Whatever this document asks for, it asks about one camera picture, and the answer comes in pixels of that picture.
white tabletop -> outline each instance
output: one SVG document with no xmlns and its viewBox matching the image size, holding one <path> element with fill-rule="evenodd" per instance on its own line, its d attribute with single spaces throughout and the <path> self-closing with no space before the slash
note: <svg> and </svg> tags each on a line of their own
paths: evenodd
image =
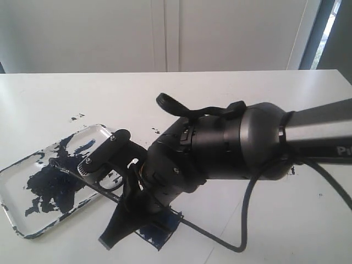
<svg viewBox="0 0 352 264">
<path fill-rule="evenodd" d="M 190 108 L 272 102 L 286 111 L 352 97 L 335 70 L 206 73 L 0 75 L 0 169 L 96 123 L 130 130 L 148 147 L 175 117 L 155 103 L 160 92 Z M 75 121 L 79 113 L 84 117 Z M 352 193 L 348 166 L 325 166 Z M 210 180 L 172 205 L 185 218 L 239 244 L 240 208 L 247 181 Z M 249 208 L 246 251 L 233 253 L 180 224 L 157 251 L 132 234 L 107 251 L 98 241 L 115 204 L 104 197 L 34 240 L 18 237 L 0 212 L 1 263 L 351 263 L 352 214 L 320 175 L 261 181 Z"/>
</svg>

